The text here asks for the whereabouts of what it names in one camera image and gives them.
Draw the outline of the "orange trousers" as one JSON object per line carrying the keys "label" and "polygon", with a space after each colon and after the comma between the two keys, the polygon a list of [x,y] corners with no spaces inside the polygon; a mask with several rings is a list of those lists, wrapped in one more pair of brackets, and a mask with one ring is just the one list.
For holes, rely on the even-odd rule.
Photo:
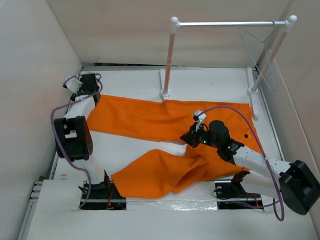
{"label": "orange trousers", "polygon": [[156,143],[128,166],[111,175],[124,198],[158,199],[180,193],[196,182],[235,175],[244,170],[222,160],[215,148],[190,147],[181,140],[193,124],[193,113],[205,111],[205,123],[220,120],[230,136],[259,152],[247,103],[165,100],[154,102],[102,95],[87,123],[91,131]]}

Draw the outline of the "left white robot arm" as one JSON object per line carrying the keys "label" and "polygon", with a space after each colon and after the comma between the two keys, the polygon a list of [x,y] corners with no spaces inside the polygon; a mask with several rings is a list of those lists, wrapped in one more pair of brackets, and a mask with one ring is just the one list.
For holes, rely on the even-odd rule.
{"label": "left white robot arm", "polygon": [[87,123],[101,97],[101,77],[99,73],[67,77],[62,86],[71,92],[69,103],[55,108],[50,121],[58,156],[87,176],[88,183],[79,189],[86,196],[94,194],[104,199],[111,194],[111,184],[92,156],[93,139]]}

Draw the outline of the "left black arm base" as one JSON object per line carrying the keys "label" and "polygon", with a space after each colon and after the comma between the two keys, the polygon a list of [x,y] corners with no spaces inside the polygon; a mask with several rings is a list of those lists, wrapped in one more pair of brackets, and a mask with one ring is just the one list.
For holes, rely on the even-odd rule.
{"label": "left black arm base", "polygon": [[127,200],[122,197],[114,183],[110,180],[106,172],[104,172],[104,181],[91,185],[91,192],[88,200],[86,197],[89,190],[89,184],[84,183],[78,187],[81,191],[80,208],[82,210],[126,210]]}

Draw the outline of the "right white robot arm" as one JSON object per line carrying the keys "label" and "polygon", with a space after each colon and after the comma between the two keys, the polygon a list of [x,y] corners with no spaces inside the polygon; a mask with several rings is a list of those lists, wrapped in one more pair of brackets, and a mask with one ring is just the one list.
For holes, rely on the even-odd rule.
{"label": "right white robot arm", "polygon": [[237,197],[247,193],[268,196],[299,215],[306,215],[320,198],[320,183],[305,162],[266,158],[232,139],[220,120],[209,126],[196,122],[180,139],[192,148],[199,144],[215,148],[222,160],[245,168],[231,180],[231,191]]}

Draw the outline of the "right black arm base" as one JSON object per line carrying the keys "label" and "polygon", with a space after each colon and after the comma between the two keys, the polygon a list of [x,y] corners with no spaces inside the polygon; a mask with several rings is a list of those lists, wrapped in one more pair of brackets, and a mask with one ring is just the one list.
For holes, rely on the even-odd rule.
{"label": "right black arm base", "polygon": [[240,184],[249,173],[241,171],[232,179],[214,181],[212,196],[219,210],[264,209],[261,195],[246,192]]}

